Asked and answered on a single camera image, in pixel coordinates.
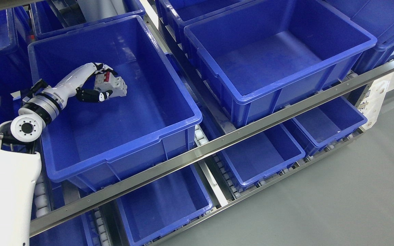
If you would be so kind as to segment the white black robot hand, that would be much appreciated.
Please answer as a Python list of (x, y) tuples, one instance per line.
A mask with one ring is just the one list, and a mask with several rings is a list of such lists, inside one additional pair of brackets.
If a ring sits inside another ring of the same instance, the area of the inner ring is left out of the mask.
[(113, 68), (104, 63), (87, 63), (70, 72), (55, 87), (46, 88), (42, 93), (52, 97), (55, 102), (61, 104), (62, 108), (65, 108), (68, 99), (76, 95), (76, 88), (82, 87), (91, 76), (106, 72), (111, 72), (114, 76), (118, 75)]

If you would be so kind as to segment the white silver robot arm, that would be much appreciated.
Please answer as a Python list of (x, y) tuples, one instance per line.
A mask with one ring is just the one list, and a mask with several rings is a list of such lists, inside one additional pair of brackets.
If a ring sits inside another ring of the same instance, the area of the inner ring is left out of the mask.
[(28, 246), (35, 186), (42, 169), (35, 151), (44, 113), (20, 109), (0, 125), (0, 246)]

